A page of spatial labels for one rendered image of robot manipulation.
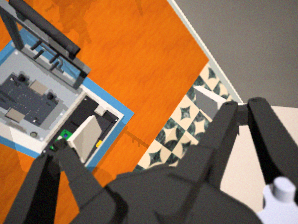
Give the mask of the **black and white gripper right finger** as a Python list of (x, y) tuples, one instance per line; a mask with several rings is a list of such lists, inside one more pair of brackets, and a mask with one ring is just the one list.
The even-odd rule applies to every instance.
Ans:
[[(264, 224), (298, 224), (298, 145), (265, 98), (238, 105), (194, 87), (197, 107), (212, 121), (151, 196), (160, 224), (183, 224), (203, 181), (221, 188), (239, 126), (248, 125), (265, 182)], [(206, 175), (207, 174), (207, 175)]]

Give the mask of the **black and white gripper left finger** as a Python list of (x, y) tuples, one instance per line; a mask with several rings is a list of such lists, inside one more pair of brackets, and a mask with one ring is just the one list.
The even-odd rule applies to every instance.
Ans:
[(54, 224), (63, 171), (84, 224), (122, 224), (115, 201), (83, 164), (101, 132), (90, 116), (68, 140), (52, 143), (56, 154), (37, 156), (3, 224)]

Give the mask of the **green circuit board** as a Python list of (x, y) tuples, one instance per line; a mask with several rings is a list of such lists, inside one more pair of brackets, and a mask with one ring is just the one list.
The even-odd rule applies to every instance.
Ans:
[[(64, 131), (66, 131), (66, 132), (64, 132)], [(66, 138), (66, 140), (68, 140), (72, 135), (73, 135), (72, 133), (70, 133), (69, 131), (64, 129), (56, 140), (61, 139), (61, 138)]]

